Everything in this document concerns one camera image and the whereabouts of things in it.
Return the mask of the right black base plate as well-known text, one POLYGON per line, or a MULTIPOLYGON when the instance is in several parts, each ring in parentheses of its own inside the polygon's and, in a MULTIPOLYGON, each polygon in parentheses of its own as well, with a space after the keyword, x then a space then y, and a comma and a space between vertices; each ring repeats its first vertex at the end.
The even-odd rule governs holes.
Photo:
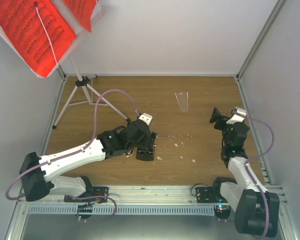
POLYGON ((197 203, 212 204, 212 203, 227 203, 226 199, 220 194, 220 189, 213 186, 196 187, 195 196, 197 203))

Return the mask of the clear plastic metronome cover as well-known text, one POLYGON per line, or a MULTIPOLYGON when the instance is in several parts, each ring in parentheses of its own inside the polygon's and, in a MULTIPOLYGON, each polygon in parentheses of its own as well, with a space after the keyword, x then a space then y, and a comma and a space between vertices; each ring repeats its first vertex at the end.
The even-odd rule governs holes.
POLYGON ((175 92, 174 93, 177 104, 181 112, 187 112, 189 108, 189 93, 188 92, 175 92))

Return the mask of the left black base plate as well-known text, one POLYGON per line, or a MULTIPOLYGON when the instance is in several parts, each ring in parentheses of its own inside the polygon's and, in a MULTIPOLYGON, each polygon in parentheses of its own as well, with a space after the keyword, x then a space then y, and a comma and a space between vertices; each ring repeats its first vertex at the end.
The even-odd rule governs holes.
POLYGON ((93 198, 93 196, 108 196, 109 187, 107 186, 93 186, 92 189, 86 190, 84 193, 78 196, 78 199, 73 199, 68 195, 64 196, 64 202, 66 203, 106 203, 105 198, 93 198))

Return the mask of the red sheet music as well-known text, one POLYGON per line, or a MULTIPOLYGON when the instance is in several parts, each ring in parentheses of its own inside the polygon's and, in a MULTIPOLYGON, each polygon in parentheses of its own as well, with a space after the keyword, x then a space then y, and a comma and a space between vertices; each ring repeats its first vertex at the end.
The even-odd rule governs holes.
POLYGON ((97 0, 64 0, 68 9, 72 12, 76 20, 88 32, 92 31, 91 17, 98 3, 97 0))
POLYGON ((0 27, 25 63, 43 78, 77 38, 51 0, 0 0, 0 27))

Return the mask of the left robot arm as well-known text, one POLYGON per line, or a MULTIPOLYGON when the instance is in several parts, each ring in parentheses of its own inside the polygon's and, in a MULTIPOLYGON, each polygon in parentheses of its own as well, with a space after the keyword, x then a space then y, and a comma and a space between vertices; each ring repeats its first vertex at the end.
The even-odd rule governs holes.
POLYGON ((64 195, 88 202, 94 194, 89 178, 66 177, 64 173, 89 163, 129 156, 134 149, 138 160, 153 161, 156 133, 150 131, 151 121, 152 117, 144 113, 127 126, 104 131, 77 147, 50 155, 27 154, 19 171, 26 201, 64 195))

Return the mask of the black metronome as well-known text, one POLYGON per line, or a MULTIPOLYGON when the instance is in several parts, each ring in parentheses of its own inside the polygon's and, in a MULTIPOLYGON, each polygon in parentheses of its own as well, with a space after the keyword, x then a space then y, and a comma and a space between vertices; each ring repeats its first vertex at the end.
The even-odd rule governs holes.
POLYGON ((138 152, 136 149, 135 158, 137 160, 144 161, 144 162, 154 161, 154 148, 153 148, 153 152, 138 152))

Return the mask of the red sheet music right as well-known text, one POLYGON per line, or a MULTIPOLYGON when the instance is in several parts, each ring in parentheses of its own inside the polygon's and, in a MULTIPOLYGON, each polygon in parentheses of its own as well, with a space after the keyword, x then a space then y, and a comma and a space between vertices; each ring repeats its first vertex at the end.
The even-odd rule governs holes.
POLYGON ((91 17, 98 3, 97 0, 64 0, 68 9, 72 12, 76 20, 88 32, 92 31, 91 17))

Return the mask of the white debris pile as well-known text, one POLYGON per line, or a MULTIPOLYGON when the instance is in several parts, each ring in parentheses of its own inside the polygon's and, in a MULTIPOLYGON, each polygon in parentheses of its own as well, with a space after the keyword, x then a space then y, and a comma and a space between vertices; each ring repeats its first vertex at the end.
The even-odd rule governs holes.
POLYGON ((194 147, 195 144, 192 143, 192 140, 193 137, 189 134, 186 134, 185 138, 176 135, 158 134, 152 149, 154 160, 186 159, 188 153, 193 155, 190 147, 194 147))

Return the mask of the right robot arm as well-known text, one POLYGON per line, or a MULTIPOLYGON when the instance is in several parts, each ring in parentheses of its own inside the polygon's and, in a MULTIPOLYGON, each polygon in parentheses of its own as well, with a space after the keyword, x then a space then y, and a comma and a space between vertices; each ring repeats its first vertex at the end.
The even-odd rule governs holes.
POLYGON ((245 109, 235 107, 231 116, 212 111, 209 122, 220 130, 221 160, 232 173, 235 181, 224 181, 211 190, 213 200, 225 200, 234 211, 235 229, 240 234, 258 238, 274 238, 278 231, 280 198, 270 192, 253 172, 244 144, 250 128, 245 124, 249 119, 245 109))

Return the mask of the red sheet music left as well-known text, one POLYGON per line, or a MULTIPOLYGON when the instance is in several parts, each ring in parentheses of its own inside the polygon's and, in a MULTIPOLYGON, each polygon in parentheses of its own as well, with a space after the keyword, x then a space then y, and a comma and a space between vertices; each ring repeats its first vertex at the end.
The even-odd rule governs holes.
POLYGON ((51 0, 0 0, 0 27, 25 63, 43 78, 77 38, 51 0))

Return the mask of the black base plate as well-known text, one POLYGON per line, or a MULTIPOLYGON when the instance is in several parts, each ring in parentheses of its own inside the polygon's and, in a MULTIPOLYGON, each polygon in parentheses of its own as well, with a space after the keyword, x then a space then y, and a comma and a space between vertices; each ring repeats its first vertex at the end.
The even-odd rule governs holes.
POLYGON ((220 194, 220 189, 213 186, 196 187, 195 196, 197 203, 212 204, 212 203, 227 203, 226 199, 220 194))
POLYGON ((106 203, 105 198, 93 198, 93 196, 108 196, 109 187, 107 186, 93 186, 92 189, 86 190, 84 193, 78 196, 78 199, 73 199, 68 195, 64 196, 64 202, 66 203, 106 203))

